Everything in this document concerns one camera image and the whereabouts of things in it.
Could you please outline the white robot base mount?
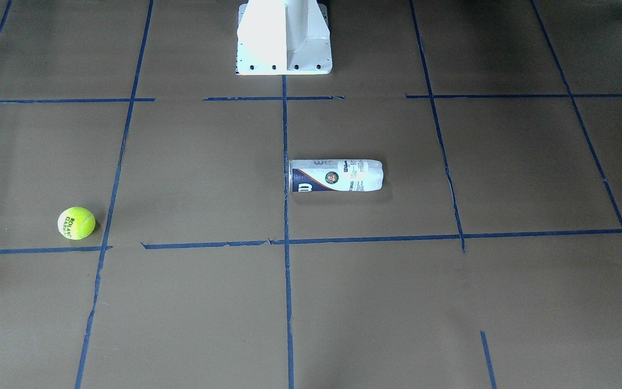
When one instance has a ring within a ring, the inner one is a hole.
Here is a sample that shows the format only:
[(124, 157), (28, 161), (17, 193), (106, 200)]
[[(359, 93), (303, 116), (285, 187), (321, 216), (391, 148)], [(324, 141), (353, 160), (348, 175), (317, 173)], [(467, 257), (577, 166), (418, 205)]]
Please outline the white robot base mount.
[(318, 1), (248, 1), (239, 6), (235, 73), (326, 75), (333, 69), (327, 6)]

